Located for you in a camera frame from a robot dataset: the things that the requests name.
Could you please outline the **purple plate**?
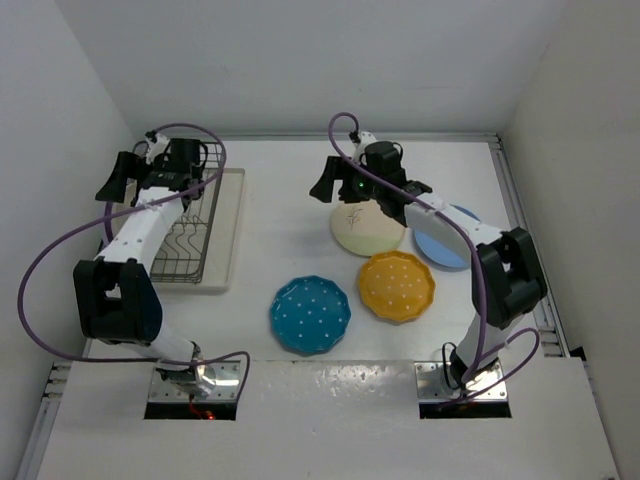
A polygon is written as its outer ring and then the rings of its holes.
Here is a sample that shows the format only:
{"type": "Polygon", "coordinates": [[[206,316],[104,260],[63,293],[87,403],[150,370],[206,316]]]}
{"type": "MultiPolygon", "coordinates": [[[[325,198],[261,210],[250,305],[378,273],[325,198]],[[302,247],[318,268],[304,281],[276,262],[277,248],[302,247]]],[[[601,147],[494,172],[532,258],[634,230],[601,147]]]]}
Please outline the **purple plate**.
{"type": "MultiPolygon", "coordinates": [[[[119,203],[106,202],[103,215],[111,216],[112,214],[117,213],[119,211],[119,207],[120,207],[119,203]]],[[[104,242],[108,244],[115,238],[115,236],[119,232],[120,221],[118,218],[111,219],[108,222],[105,222],[103,226],[104,226],[104,242]]]]}

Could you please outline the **plain cream plate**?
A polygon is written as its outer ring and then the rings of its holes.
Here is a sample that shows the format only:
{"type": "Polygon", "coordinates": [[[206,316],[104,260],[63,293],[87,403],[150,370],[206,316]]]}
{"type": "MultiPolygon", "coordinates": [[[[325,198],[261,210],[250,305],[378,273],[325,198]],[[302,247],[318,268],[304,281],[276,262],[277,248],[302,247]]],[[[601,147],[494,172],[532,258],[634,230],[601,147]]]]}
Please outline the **plain cream plate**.
{"type": "MultiPolygon", "coordinates": [[[[115,214],[133,208],[136,205],[136,202],[137,184],[135,182],[130,182],[126,186],[124,201],[122,203],[114,203],[112,207],[112,213],[115,214]]],[[[116,236],[119,233],[128,217],[129,215],[122,215],[114,218],[111,221],[113,236],[116,236]]]]}

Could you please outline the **light blue plate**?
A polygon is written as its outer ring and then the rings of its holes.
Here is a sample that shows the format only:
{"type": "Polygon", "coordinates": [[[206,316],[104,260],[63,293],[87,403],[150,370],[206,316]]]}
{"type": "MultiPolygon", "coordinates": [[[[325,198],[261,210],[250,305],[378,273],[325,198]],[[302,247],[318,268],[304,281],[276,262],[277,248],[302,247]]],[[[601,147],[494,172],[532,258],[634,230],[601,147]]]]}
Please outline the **light blue plate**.
{"type": "MultiPolygon", "coordinates": [[[[479,218],[473,212],[458,205],[452,205],[452,207],[475,221],[479,221],[479,218]]],[[[423,226],[423,220],[434,220],[431,218],[434,215],[434,210],[419,210],[417,205],[413,205],[411,210],[407,210],[407,212],[410,216],[409,226],[423,226]]],[[[465,240],[461,234],[455,232],[454,234],[455,238],[453,240],[458,242],[456,243],[458,246],[452,250],[447,246],[449,244],[442,244],[437,238],[428,233],[420,229],[413,229],[413,239],[417,250],[431,263],[449,270],[466,270],[470,268],[473,255],[477,253],[477,249],[472,245],[469,238],[465,240]]]]}

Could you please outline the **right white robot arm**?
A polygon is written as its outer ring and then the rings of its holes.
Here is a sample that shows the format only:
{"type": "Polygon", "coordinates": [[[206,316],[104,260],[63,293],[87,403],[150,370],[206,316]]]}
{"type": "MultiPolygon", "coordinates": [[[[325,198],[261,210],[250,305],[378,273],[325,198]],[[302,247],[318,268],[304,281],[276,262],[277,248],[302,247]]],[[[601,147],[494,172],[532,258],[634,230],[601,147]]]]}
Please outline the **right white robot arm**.
{"type": "Polygon", "coordinates": [[[360,141],[352,158],[327,158],[309,194],[323,203],[373,200],[399,224],[469,254],[476,314],[449,364],[450,379],[462,387],[497,360],[513,328],[546,296],[547,284],[528,231],[500,229],[463,213],[427,184],[409,179],[402,159],[396,142],[360,141]]]}

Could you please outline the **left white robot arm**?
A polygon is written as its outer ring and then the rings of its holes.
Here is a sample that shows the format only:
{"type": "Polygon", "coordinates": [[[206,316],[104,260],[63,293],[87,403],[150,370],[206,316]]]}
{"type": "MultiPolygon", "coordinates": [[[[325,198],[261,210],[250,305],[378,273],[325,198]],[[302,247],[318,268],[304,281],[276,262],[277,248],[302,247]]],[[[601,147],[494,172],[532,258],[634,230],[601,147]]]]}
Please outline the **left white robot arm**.
{"type": "Polygon", "coordinates": [[[154,136],[145,156],[118,154],[114,169],[98,191],[99,201],[121,203],[129,181],[136,183],[138,212],[125,220],[113,240],[93,260],[73,271],[83,334],[109,345],[122,344],[146,358],[157,358],[162,380],[192,398],[207,388],[199,346],[171,331],[163,321],[151,269],[165,237],[188,208],[189,188],[201,182],[207,147],[195,139],[154,136]]]}

